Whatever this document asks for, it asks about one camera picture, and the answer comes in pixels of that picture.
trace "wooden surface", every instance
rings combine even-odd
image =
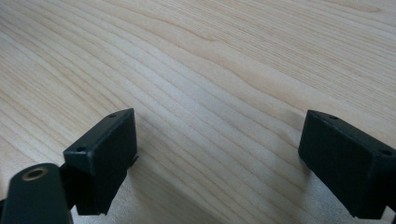
[[[0,198],[133,107],[140,159],[76,223],[371,223],[297,147],[307,109],[396,147],[395,72],[394,0],[2,0]]]

